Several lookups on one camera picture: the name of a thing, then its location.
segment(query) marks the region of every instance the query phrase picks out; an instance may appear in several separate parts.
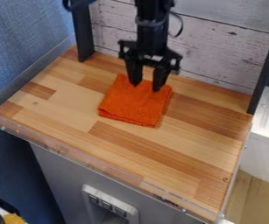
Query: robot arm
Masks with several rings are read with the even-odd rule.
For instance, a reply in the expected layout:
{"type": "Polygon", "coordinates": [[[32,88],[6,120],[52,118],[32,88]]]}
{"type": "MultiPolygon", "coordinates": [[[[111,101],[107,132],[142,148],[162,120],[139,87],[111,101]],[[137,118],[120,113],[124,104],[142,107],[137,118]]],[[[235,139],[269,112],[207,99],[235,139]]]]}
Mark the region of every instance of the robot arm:
{"type": "Polygon", "coordinates": [[[143,79],[143,66],[155,67],[152,88],[154,92],[166,84],[172,70],[179,72],[182,56],[168,49],[168,23],[173,0],[136,0],[138,14],[137,41],[119,40],[119,58],[124,59],[129,81],[137,86],[143,79]],[[161,60],[152,59],[160,56],[161,60]]]}

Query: orange towel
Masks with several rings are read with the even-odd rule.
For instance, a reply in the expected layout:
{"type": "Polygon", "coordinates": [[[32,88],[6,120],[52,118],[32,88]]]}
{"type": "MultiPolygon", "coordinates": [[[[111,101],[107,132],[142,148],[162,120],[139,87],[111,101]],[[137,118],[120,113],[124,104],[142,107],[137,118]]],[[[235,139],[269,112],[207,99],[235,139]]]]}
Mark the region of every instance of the orange towel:
{"type": "Polygon", "coordinates": [[[133,87],[126,75],[119,74],[99,106],[99,115],[154,127],[172,92],[172,88],[165,85],[154,93],[149,80],[133,87]]]}

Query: blue fabric wall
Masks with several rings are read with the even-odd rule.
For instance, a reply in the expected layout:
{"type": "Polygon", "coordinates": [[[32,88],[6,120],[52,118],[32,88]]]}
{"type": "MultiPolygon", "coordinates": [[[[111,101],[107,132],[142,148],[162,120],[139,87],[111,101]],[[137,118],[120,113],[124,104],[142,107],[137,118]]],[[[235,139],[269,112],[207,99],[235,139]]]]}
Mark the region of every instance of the blue fabric wall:
{"type": "MultiPolygon", "coordinates": [[[[0,0],[0,89],[73,33],[61,0],[0,0]]],[[[0,198],[29,223],[62,223],[28,143],[0,131],[0,198]]]]}

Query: cable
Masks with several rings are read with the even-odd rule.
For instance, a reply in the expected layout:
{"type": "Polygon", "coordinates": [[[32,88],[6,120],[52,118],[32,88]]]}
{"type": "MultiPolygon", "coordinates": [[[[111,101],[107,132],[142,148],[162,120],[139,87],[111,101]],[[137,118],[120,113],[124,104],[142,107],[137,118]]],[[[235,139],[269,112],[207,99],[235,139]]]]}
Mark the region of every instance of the cable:
{"type": "Polygon", "coordinates": [[[173,34],[171,34],[170,32],[169,32],[168,34],[169,34],[170,36],[172,36],[173,38],[178,38],[178,37],[182,34],[182,32],[183,32],[183,28],[184,28],[183,19],[182,19],[181,16],[179,16],[177,13],[175,13],[175,12],[173,12],[173,11],[170,11],[170,13],[171,13],[172,16],[174,16],[174,17],[176,17],[176,18],[179,19],[179,21],[181,22],[181,28],[179,29],[179,31],[177,32],[176,35],[173,35],[173,34]]]}

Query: wooden tabletop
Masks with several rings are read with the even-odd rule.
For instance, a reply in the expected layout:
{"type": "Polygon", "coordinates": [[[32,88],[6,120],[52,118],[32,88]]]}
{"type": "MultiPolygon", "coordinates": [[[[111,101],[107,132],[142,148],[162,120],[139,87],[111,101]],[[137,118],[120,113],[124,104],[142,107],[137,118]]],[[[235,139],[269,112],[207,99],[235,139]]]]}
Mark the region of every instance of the wooden tabletop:
{"type": "Polygon", "coordinates": [[[125,73],[122,60],[99,52],[80,63],[72,47],[0,106],[0,116],[31,130],[25,138],[213,221],[250,128],[250,96],[170,75],[174,93],[159,127],[100,117],[104,94],[125,73]]]}

